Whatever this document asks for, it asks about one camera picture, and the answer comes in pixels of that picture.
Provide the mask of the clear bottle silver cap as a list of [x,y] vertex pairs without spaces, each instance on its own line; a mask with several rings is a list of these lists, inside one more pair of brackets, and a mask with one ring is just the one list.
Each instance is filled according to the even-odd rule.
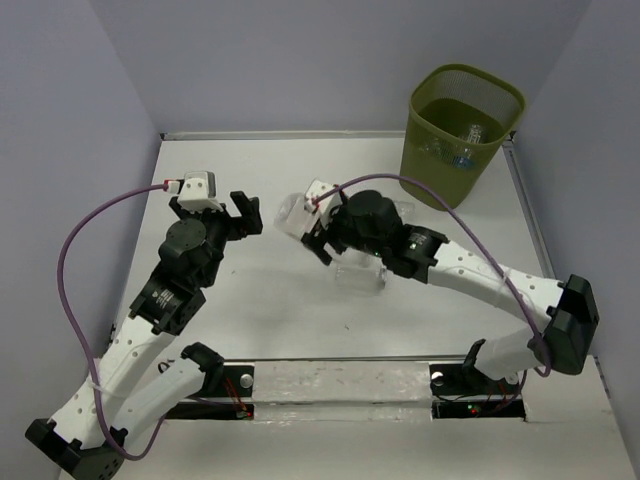
[[386,287],[387,268],[376,256],[347,251],[335,258],[334,281],[352,294],[378,295]]

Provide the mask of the green label clear bottle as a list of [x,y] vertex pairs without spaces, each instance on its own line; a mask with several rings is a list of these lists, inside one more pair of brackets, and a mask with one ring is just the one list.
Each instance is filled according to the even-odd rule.
[[447,149],[447,142],[441,140],[436,136],[427,137],[422,146],[422,151],[425,155],[429,155],[430,157],[436,159],[440,162],[447,162],[449,157],[449,152]]

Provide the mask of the small blue label bottle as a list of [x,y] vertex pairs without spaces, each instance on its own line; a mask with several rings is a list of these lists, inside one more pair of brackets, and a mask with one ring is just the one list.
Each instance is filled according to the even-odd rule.
[[476,167],[476,158],[471,152],[460,153],[453,157],[451,165],[461,170],[472,170]]

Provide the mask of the clear plastic bottle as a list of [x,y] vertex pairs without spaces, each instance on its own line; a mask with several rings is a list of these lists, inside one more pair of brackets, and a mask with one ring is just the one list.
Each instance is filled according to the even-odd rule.
[[472,145],[484,144],[487,140],[488,130],[485,125],[474,123],[470,124],[467,133],[463,136],[466,143]]

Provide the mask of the clear bottle white cap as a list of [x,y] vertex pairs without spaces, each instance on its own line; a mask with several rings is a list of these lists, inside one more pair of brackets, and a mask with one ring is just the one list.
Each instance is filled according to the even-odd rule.
[[307,232],[308,221],[312,218],[305,206],[306,199],[302,193],[288,195],[275,216],[275,228],[284,235],[300,241]]

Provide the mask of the blue label plastic bottle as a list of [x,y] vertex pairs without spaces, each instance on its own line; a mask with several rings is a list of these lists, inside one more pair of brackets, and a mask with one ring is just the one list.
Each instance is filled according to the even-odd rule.
[[393,204],[403,222],[407,223],[413,219],[416,211],[416,207],[413,202],[394,200]]

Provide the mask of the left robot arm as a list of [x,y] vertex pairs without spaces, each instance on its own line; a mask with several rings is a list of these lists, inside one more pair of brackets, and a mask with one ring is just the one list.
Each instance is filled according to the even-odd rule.
[[242,386],[224,372],[224,359],[206,345],[185,347],[177,360],[143,389],[146,370],[186,328],[205,303],[204,290],[216,280],[230,241],[263,229],[258,198],[234,191],[239,213],[232,216],[212,194],[189,204],[172,197],[177,216],[160,244],[159,262],[130,306],[130,313],[73,397],[48,419],[36,419],[25,436],[74,479],[111,479],[129,448],[148,428],[186,398],[208,403],[217,389],[229,397],[226,408],[248,420]]

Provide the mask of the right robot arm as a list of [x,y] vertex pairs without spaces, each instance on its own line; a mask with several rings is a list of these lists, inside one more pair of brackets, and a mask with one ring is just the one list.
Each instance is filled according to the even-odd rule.
[[529,369],[578,375],[599,324],[591,283],[565,281],[507,268],[426,227],[405,223],[394,202],[375,190],[347,196],[315,181],[303,195],[301,242],[324,263],[356,250],[380,259],[393,274],[449,289],[498,308],[525,328],[470,348],[462,384],[482,392]]

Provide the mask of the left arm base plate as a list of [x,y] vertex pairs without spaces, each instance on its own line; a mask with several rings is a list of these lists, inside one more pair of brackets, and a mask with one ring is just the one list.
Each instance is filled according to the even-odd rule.
[[252,399],[255,365],[228,362],[220,380],[205,380],[194,396],[181,400],[167,414],[167,420],[250,421],[254,419]]

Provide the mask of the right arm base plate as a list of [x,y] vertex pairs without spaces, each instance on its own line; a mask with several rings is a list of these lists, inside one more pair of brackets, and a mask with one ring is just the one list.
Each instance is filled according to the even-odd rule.
[[458,363],[430,365],[435,420],[526,418],[520,383],[467,379]]

